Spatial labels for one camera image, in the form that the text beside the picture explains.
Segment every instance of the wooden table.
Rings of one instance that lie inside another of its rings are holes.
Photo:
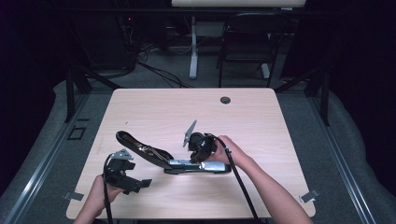
[[[230,97],[231,102],[223,104],[223,96]],[[116,140],[116,132],[126,131],[177,159],[188,159],[190,152],[182,143],[195,119],[195,132],[229,135],[296,200],[309,191],[273,90],[120,89],[113,93],[76,187],[76,192],[85,196],[81,202],[70,203],[67,216],[77,216],[92,181],[103,171],[106,157],[123,148]],[[127,175],[152,182],[139,193],[121,194],[111,204],[114,218],[252,217],[233,173],[166,175],[162,168],[130,152],[136,166]],[[244,172],[239,173],[259,217],[269,217],[249,178]],[[312,202],[302,206],[309,216],[315,214]]]

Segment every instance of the table clip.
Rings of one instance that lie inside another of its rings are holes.
[[[320,195],[317,189],[313,189],[310,192],[306,193],[304,196],[300,196],[300,201],[302,203],[313,202],[316,197]]]
[[[72,201],[72,199],[81,201],[83,197],[84,197],[83,194],[75,193],[75,192],[66,192],[63,196],[64,199],[69,200],[69,201]]]

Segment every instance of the round hole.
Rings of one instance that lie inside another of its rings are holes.
[[[230,97],[223,96],[223,97],[220,98],[220,101],[221,101],[223,104],[227,105],[227,104],[229,104],[229,103],[231,102],[231,99],[230,99]]]

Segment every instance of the black cable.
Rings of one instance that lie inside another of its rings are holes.
[[[108,194],[107,194],[107,162],[110,159],[111,154],[108,155],[105,161],[105,165],[103,167],[103,189],[104,189],[104,194],[105,194],[105,208],[107,212],[107,223],[108,224],[113,224],[113,216],[111,215],[111,206],[110,206],[110,201],[108,199]]]
[[[149,60],[149,51],[151,51],[152,49],[155,49],[153,44],[146,44],[146,46],[142,46],[140,48],[140,52],[137,54],[137,56],[139,57],[139,60],[141,60],[143,62],[148,61]]]
[[[242,191],[244,192],[245,198],[247,199],[247,204],[250,207],[250,211],[253,214],[254,219],[258,224],[261,224],[259,217],[257,216],[256,210],[254,209],[254,205],[252,201],[250,200],[250,197],[248,196],[248,191],[245,188],[244,182],[241,179],[241,176],[238,174],[238,171],[236,170],[235,163],[233,162],[233,157],[231,156],[231,151],[230,149],[227,148],[227,146],[224,144],[224,142],[219,139],[218,137],[214,136],[216,140],[218,140],[221,145],[224,147],[225,153],[227,155],[228,161],[230,162],[231,168],[233,169],[233,173],[235,174],[236,179],[238,180],[239,186],[241,187]]]
[[[158,76],[162,77],[163,80],[165,80],[168,83],[168,85],[170,87],[172,87],[172,88],[173,88],[173,86],[168,81],[176,83],[179,88],[193,88],[193,86],[188,85],[186,83],[183,83],[180,80],[179,77],[177,77],[176,75],[174,75],[174,74],[172,74],[170,72],[164,71],[164,70],[159,69],[159,68],[154,68],[154,67],[152,67],[152,66],[150,66],[148,64],[142,63],[142,62],[137,62],[137,64],[141,65],[142,67],[144,67],[144,68],[148,69],[149,71],[151,71],[151,72],[157,74]]]

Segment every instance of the metal rail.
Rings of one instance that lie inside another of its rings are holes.
[[[50,169],[55,163],[58,155],[61,151],[61,146],[64,139],[67,138],[67,135],[72,131],[73,124],[77,120],[77,116],[87,103],[89,95],[82,94],[81,97],[77,101],[76,105],[76,115],[70,120],[70,122],[65,123],[57,138],[54,141],[53,146],[47,153],[47,155],[43,158],[43,160],[38,164],[35,172],[27,183],[26,187],[21,194],[21,197],[17,200],[11,212],[8,214],[5,223],[22,223],[24,216],[29,210],[30,205],[32,204],[35,196],[43,185],[47,175],[50,173]]]
[[[353,204],[355,205],[358,215],[361,218],[361,223],[367,223],[367,224],[377,223],[375,221],[372,212],[370,211],[367,202],[364,199],[364,195],[361,192],[361,188],[359,187],[352,172],[350,171],[349,166],[347,165],[347,162],[344,158],[344,155],[340,147],[338,146],[337,141],[334,138],[334,135],[332,134],[331,127],[326,126],[326,124],[321,119],[318,110],[319,107],[318,101],[314,97],[308,97],[307,99],[312,107],[312,110],[314,111],[318,123],[320,124],[320,128],[322,129],[322,131],[324,132],[324,134],[326,135],[329,141],[332,158],[335,162],[335,165],[337,166],[338,171],[340,172],[340,176],[344,181],[346,190],[348,191],[349,196]]]

